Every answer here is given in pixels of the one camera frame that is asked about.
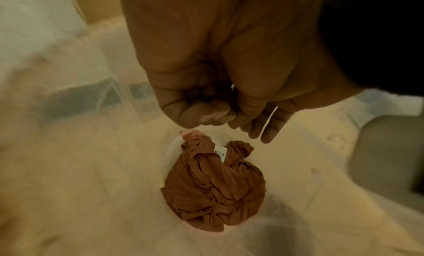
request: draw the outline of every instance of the crumpled fabric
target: crumpled fabric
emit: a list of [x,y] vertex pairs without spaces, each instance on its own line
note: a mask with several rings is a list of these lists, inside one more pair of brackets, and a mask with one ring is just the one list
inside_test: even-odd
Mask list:
[[224,224],[238,225],[255,215],[265,197],[262,172],[245,158],[250,144],[230,141],[224,163],[215,143],[198,130],[182,131],[185,143],[169,172],[163,197],[179,218],[191,226],[222,232]]

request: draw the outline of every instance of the floor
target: floor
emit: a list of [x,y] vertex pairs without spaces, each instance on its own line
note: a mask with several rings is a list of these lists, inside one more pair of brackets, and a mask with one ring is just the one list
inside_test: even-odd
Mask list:
[[[295,117],[270,145],[226,126],[200,128],[220,144],[251,143],[248,159],[265,175],[267,198],[257,216],[223,233],[190,228],[159,190],[178,154],[180,128],[156,105],[144,110],[147,121],[122,103],[54,120],[8,153],[2,175],[24,218],[21,255],[424,255],[308,139],[302,129],[309,113]],[[345,156],[353,135],[333,131],[321,134],[327,145],[343,146]]]

